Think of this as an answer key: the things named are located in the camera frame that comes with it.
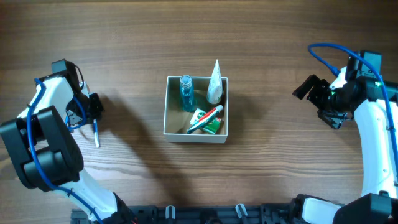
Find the blue white toothbrush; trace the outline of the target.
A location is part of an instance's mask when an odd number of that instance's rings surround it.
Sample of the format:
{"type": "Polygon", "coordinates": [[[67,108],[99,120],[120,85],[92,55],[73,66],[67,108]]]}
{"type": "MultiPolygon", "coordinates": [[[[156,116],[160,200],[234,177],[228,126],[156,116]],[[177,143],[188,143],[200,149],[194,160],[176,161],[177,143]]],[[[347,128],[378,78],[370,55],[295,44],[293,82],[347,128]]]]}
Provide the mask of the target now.
{"type": "Polygon", "coordinates": [[[98,122],[96,119],[93,120],[93,129],[94,129],[95,145],[97,148],[99,148],[100,147],[100,137],[99,137],[99,131],[98,131],[98,122]]]}

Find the blue mouthwash bottle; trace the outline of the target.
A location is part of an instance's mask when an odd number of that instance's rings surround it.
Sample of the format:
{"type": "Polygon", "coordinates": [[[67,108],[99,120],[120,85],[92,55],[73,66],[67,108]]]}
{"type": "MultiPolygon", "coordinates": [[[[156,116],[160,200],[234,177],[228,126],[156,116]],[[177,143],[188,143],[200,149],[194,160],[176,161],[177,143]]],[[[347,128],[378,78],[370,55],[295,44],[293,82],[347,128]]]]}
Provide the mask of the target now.
{"type": "Polygon", "coordinates": [[[180,78],[180,97],[182,109],[193,111],[195,107],[194,86],[190,75],[183,75],[180,78]]]}

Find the green white soap box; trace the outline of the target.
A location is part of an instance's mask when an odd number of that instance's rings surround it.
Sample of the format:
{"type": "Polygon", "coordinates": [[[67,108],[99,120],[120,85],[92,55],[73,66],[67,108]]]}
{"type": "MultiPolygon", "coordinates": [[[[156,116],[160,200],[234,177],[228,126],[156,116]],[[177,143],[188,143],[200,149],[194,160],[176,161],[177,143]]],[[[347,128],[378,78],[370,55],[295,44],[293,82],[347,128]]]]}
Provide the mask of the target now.
{"type": "MultiPolygon", "coordinates": [[[[190,124],[194,125],[205,114],[206,114],[206,111],[203,111],[203,110],[197,108],[190,120],[190,124]]],[[[222,123],[222,119],[219,117],[216,117],[215,119],[213,119],[206,125],[200,127],[199,130],[204,131],[208,134],[216,134],[216,132],[221,127],[221,123],[222,123]]]]}

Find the white lotion tube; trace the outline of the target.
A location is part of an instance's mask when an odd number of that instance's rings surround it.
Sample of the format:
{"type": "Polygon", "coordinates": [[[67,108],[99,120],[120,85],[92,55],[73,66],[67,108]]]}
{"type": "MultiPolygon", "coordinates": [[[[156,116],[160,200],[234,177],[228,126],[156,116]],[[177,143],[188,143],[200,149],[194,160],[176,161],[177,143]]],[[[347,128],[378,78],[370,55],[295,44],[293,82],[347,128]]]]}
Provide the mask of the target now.
{"type": "Polygon", "coordinates": [[[221,69],[219,61],[216,60],[213,72],[211,74],[210,82],[208,85],[206,99],[210,104],[215,105],[221,101],[222,94],[223,94],[223,84],[221,77],[221,69]]]}

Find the red teal toothpaste tube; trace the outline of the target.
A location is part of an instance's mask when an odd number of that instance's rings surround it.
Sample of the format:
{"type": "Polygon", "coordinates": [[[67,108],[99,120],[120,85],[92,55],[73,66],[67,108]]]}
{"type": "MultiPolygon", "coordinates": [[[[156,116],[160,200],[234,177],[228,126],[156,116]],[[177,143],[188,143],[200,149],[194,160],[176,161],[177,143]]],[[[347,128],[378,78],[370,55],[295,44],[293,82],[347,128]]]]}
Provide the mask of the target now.
{"type": "Polygon", "coordinates": [[[224,108],[222,105],[218,105],[218,106],[214,107],[212,110],[210,110],[209,112],[206,112],[206,114],[204,116],[202,116],[194,125],[191,125],[187,129],[187,134],[194,133],[200,127],[206,125],[207,123],[209,123],[210,121],[212,121],[213,119],[218,117],[218,115],[223,111],[223,109],[224,108]]]}

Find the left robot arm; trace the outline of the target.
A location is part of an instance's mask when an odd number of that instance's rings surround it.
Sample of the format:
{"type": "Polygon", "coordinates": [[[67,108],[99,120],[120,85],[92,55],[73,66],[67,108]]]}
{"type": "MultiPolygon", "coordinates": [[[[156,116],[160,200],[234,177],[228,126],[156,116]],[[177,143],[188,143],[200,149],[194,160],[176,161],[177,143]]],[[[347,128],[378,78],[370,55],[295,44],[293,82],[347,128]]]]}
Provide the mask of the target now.
{"type": "Polygon", "coordinates": [[[116,193],[100,186],[85,170],[72,132],[98,121],[103,105],[90,91],[81,70],[61,59],[52,74],[36,78],[36,93],[26,109],[1,125],[1,137],[21,183],[28,189],[69,199],[93,223],[136,223],[137,218],[116,193]]]}

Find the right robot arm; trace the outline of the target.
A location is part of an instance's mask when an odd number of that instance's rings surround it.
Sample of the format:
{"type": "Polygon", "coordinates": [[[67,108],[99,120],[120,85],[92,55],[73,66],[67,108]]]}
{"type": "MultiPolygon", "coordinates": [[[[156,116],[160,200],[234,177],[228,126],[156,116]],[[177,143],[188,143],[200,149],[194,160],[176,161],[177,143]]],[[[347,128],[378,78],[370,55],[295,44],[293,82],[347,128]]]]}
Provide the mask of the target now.
{"type": "Polygon", "coordinates": [[[297,195],[287,211],[288,223],[397,223],[397,84],[383,80],[381,54],[319,43],[348,54],[336,68],[312,53],[336,77],[333,83],[310,75],[293,95],[307,99],[318,117],[333,129],[355,121],[361,140],[363,186],[360,198],[345,205],[297,195]]]}

